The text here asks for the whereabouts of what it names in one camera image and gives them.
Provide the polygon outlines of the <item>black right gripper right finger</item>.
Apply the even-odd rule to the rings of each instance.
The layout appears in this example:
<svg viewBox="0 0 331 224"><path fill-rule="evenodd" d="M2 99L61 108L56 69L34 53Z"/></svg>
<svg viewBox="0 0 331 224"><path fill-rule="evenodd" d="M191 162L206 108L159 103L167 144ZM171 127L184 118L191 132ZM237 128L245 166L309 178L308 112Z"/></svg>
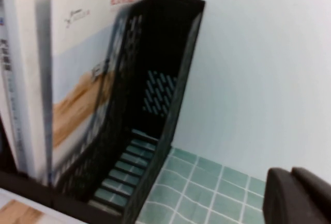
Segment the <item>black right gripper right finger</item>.
<svg viewBox="0 0 331 224"><path fill-rule="evenodd" d="M318 209L330 216L330 184L305 168L293 167L292 175L302 184Z"/></svg>

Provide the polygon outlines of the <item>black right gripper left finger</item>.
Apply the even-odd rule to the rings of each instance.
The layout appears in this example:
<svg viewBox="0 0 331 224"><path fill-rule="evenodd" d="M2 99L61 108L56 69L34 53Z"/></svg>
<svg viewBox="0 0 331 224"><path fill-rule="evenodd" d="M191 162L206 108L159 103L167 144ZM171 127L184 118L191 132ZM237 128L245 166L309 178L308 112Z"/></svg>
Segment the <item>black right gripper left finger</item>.
<svg viewBox="0 0 331 224"><path fill-rule="evenodd" d="M330 216L318 209L291 172L269 169L262 207L265 223L330 223Z"/></svg>

